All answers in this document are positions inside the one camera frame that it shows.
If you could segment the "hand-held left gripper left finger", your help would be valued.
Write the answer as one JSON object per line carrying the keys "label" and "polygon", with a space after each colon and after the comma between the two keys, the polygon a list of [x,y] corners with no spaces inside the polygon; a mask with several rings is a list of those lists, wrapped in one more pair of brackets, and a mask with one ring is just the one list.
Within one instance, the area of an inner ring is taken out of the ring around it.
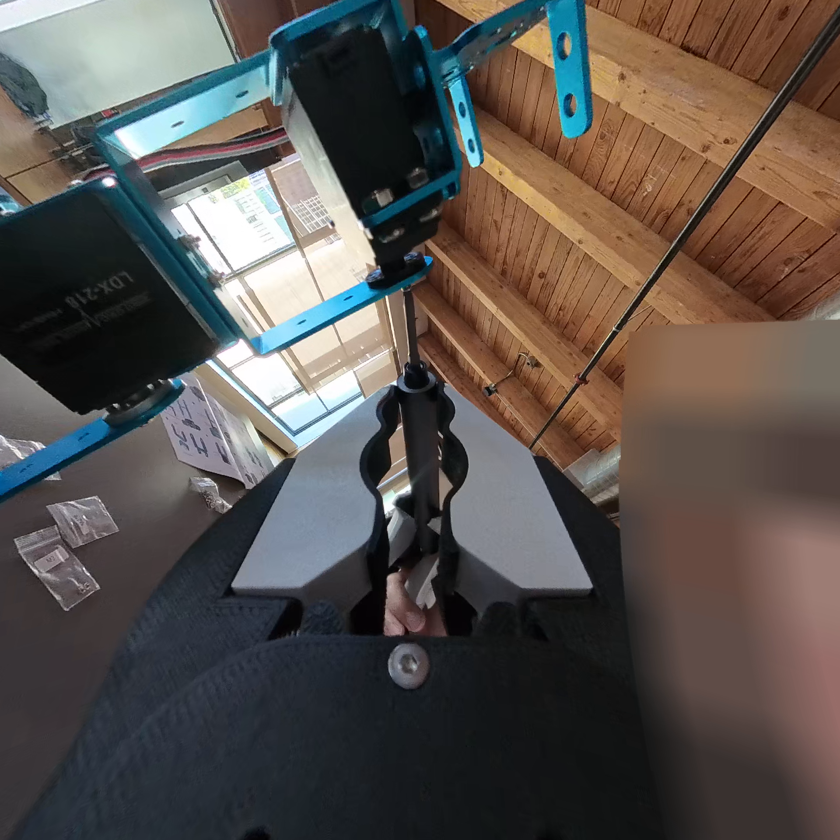
{"label": "hand-held left gripper left finger", "polygon": [[232,583],[237,595],[360,602],[385,533],[396,388],[381,388],[295,458]]}

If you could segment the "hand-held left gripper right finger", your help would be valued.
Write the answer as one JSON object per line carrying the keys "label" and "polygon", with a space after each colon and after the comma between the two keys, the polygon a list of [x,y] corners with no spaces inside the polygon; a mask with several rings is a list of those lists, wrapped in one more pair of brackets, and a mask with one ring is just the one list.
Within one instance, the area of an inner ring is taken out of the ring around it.
{"label": "hand-held left gripper right finger", "polygon": [[586,596],[592,581],[537,462],[451,385],[438,394],[440,571],[472,607]]}

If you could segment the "black screwdriver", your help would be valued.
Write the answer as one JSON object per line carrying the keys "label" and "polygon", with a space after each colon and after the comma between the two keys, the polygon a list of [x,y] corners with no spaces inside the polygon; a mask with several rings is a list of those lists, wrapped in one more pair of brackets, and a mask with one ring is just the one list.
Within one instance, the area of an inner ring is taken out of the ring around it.
{"label": "black screwdriver", "polygon": [[408,358],[397,387],[416,541],[419,555],[424,560],[431,557],[438,546],[438,534],[431,527],[431,521],[440,513],[438,383],[419,351],[411,288],[404,290],[403,300]]}

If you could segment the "blue toy robot arm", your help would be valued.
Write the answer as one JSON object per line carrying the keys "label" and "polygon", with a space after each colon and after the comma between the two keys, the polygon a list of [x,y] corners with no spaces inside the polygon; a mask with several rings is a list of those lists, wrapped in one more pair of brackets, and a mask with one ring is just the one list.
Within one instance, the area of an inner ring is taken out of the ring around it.
{"label": "blue toy robot arm", "polygon": [[[276,29],[256,56],[100,123],[106,162],[74,185],[2,218],[2,356],[79,415],[102,418],[2,469],[2,501],[173,404],[178,378],[247,341],[285,350],[395,291],[433,261],[460,189],[461,155],[484,152],[467,75],[541,22],[563,133],[592,126],[585,2],[518,2],[435,49],[400,2],[336,2]],[[144,172],[165,146],[270,98],[329,217],[357,237],[366,279],[257,333]]]}

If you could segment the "person's right hand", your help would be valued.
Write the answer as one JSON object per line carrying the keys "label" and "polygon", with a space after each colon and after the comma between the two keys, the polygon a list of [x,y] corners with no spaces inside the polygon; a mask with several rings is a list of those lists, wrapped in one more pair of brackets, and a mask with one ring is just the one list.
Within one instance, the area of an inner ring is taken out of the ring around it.
{"label": "person's right hand", "polygon": [[395,570],[387,576],[382,630],[386,637],[423,635],[431,627],[425,610],[410,597],[406,577],[404,570]]}

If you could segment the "small clear zip bag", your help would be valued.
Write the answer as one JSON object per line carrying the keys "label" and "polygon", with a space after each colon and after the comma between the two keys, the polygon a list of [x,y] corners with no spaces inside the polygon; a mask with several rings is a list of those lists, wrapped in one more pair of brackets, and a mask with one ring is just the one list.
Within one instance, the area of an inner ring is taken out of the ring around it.
{"label": "small clear zip bag", "polygon": [[224,515],[231,510],[232,505],[221,496],[214,480],[204,476],[193,476],[189,479],[188,484],[190,490],[203,499],[209,510],[220,515]]}

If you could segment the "white board with black print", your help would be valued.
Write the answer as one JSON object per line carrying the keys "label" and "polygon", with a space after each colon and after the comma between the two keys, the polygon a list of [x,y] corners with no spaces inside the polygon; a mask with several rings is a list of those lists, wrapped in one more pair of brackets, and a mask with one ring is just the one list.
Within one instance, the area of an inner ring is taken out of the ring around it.
{"label": "white board with black print", "polygon": [[161,414],[177,459],[255,487],[275,465],[252,423],[228,411],[194,374],[182,374],[181,381],[182,393]]}

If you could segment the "large window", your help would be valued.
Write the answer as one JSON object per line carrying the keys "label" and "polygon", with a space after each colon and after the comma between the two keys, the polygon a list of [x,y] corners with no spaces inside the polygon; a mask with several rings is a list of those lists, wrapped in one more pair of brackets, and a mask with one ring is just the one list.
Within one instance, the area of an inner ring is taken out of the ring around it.
{"label": "large window", "polygon": [[[167,206],[221,276],[248,326],[265,333],[351,291],[368,269],[334,230],[296,155],[243,175],[233,163]],[[282,432],[303,445],[396,379],[383,301],[329,325],[286,350],[259,355],[246,341],[216,364],[253,396]]]}

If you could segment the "labelled clear screw bag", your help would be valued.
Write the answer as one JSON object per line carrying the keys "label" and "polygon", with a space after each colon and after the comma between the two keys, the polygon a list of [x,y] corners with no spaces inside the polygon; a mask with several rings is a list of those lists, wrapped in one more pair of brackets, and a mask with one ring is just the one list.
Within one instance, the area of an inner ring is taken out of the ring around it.
{"label": "labelled clear screw bag", "polygon": [[14,546],[64,612],[100,591],[99,583],[67,546],[57,526],[16,537]]}
{"label": "labelled clear screw bag", "polygon": [[119,532],[119,526],[98,496],[57,502],[47,505],[46,509],[71,549]]}

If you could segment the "crumpled clear plastic bag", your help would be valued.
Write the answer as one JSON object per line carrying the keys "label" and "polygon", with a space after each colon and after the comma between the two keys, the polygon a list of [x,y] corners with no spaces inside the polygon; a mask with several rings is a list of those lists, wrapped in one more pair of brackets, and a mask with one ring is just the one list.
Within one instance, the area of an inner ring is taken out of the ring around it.
{"label": "crumpled clear plastic bag", "polygon": [[17,439],[1,435],[1,488],[2,491],[29,487],[42,481],[57,482],[61,480],[59,472],[43,476],[21,476],[17,465],[26,461],[32,454],[45,449],[45,446],[34,440]]}

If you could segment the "thin black ceiling pipe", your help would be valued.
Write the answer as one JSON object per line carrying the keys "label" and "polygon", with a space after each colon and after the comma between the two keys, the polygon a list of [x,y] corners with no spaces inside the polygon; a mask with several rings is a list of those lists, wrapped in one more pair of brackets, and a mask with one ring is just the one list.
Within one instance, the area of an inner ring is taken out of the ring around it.
{"label": "thin black ceiling pipe", "polygon": [[794,68],[781,89],[773,96],[770,104],[752,127],[746,139],[740,143],[740,146],[732,156],[730,162],[724,166],[721,174],[717,180],[714,181],[708,193],[704,195],[694,212],[688,217],[686,224],[681,228],[673,242],[669,245],[665,254],[651,271],[644,284],[634,294],[633,299],[629,302],[621,317],[614,323],[606,338],[588,360],[582,372],[578,373],[574,377],[574,381],[567,393],[565,393],[559,404],[549,415],[549,418],[534,435],[528,446],[529,450],[534,450],[536,448],[537,444],[541,442],[542,437],[550,430],[551,426],[560,414],[560,411],[571,402],[572,397],[575,396],[581,388],[587,385],[589,375],[595,370],[599,360],[612,346],[620,333],[625,329],[626,325],[633,319],[645,298],[662,279],[666,269],[671,266],[677,255],[686,245],[688,239],[697,230],[700,223],[705,219],[709,211],[726,191],[735,176],[740,173],[741,168],[745,165],[751,154],[756,151],[760,142],[764,139],[767,133],[777,123],[783,111],[790,103],[793,102],[795,94],[803,87],[807,78],[824,58],[828,50],[833,47],[834,43],[838,39],[838,36],[839,11],[835,10],[819,34],[814,38],[813,42],[808,47],[800,62]]}

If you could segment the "beige roller blind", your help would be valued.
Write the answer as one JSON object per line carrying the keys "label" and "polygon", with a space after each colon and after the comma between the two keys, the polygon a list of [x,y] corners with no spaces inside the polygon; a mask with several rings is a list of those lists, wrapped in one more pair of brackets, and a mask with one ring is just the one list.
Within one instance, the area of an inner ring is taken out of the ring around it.
{"label": "beige roller blind", "polygon": [[56,127],[235,62],[209,1],[2,2],[1,48]]}

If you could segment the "silver ventilation duct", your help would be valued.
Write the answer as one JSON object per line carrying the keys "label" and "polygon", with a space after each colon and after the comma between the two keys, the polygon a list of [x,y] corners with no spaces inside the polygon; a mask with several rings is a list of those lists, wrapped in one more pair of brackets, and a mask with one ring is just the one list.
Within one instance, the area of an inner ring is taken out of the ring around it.
{"label": "silver ventilation duct", "polygon": [[604,451],[590,449],[562,470],[566,478],[617,527],[621,517],[620,460],[621,445],[616,443]]}

